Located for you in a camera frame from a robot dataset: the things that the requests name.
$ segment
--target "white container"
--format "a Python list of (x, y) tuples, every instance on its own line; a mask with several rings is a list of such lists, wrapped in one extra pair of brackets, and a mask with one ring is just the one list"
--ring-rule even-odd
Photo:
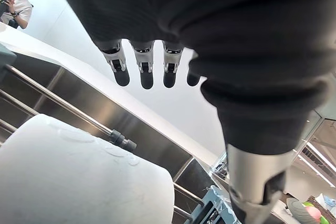
[(0, 148), (1, 224), (168, 224), (169, 173), (46, 115)]

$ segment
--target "camera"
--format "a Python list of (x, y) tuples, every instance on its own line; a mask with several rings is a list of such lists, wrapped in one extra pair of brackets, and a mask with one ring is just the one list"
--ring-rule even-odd
[(6, 5), (6, 1), (8, 0), (0, 0), (0, 17), (3, 15), (4, 12), (9, 12), (8, 5)]

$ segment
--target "ceiling light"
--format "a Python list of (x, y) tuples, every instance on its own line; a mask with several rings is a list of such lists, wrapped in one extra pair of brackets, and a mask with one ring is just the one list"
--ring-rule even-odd
[(299, 158), (301, 158), (306, 165), (308, 165), (314, 172), (316, 172), (317, 175), (321, 176), (321, 178), (324, 179), (331, 187), (335, 187), (333, 183), (331, 183), (329, 180), (327, 180), (326, 177), (324, 177), (315, 167), (313, 167), (307, 160), (305, 160), (300, 154), (298, 155)]
[(334, 172), (336, 172), (336, 167), (329, 161), (327, 160), (326, 157), (322, 155), (311, 143), (307, 143), (307, 145), (323, 160), (326, 162), (327, 165), (330, 166), (331, 169), (333, 169)]

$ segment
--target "pink object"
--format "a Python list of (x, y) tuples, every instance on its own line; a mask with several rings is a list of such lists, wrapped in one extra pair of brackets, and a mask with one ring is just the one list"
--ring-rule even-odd
[(320, 218), (322, 214), (319, 209), (317, 209), (316, 207), (306, 207), (306, 210), (311, 217), (313, 217), (315, 220), (318, 220), (318, 222), (320, 223)]

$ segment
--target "green object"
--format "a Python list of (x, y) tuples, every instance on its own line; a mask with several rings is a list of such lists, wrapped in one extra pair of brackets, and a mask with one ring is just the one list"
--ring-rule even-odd
[(306, 201), (302, 204), (304, 204), (306, 207), (314, 207), (314, 205), (312, 203), (308, 202), (308, 201)]
[(328, 222), (328, 220), (325, 217), (321, 216), (321, 218), (320, 218), (320, 224), (329, 224), (329, 222)]

